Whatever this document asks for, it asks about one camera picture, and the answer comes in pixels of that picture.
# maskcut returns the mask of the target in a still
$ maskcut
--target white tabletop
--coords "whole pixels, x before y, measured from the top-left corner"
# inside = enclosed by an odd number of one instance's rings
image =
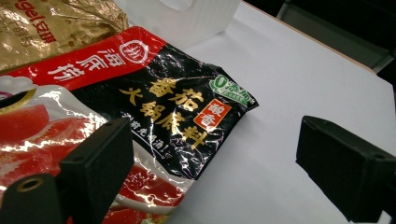
[[[167,223],[348,223],[295,162],[301,119],[328,119],[396,155],[391,85],[244,3],[225,32],[183,50],[223,67],[260,107]]]

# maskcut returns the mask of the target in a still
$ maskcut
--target plastic food packet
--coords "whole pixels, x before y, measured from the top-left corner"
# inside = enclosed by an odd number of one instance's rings
[[[26,77],[0,77],[0,98],[0,202],[23,177],[59,174],[60,160],[106,122],[65,88]]]
[[[136,26],[8,74],[62,85],[106,119],[130,118],[135,166],[104,223],[164,223],[258,106],[221,68]]]
[[[0,74],[126,28],[126,14],[112,0],[0,1]]]

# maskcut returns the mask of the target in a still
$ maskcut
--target green logo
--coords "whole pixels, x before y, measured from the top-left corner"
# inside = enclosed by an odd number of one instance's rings
[[[219,75],[215,80],[211,80],[209,84],[214,92],[232,99],[241,105],[248,106],[248,103],[255,103],[247,91],[242,89],[238,84],[230,81],[224,75]]]

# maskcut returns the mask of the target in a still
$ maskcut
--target white plastic container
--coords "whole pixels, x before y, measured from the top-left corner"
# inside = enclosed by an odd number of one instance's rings
[[[223,31],[241,0],[115,0],[129,23],[180,49]]]

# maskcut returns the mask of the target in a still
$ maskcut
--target gold foil wrapper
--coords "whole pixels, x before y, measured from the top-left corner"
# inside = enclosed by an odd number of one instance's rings
[[[112,0],[1,0],[0,74],[127,28],[126,14]]]

